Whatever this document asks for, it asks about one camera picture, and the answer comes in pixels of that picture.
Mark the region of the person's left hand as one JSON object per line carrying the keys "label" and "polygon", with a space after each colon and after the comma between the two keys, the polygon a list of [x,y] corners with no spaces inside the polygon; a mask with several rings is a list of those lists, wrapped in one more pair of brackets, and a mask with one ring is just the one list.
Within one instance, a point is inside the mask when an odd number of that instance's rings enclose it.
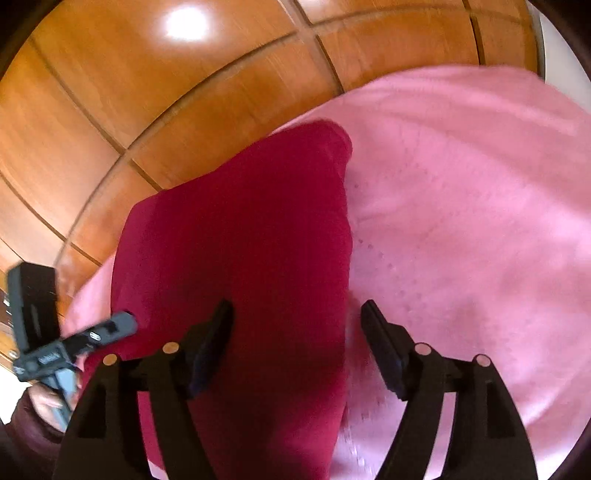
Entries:
{"label": "person's left hand", "polygon": [[37,415],[48,425],[60,433],[67,429],[67,421],[58,418],[59,411],[68,406],[73,411],[78,403],[81,384],[77,383],[72,392],[62,399],[55,391],[37,382],[32,384],[27,392]]}

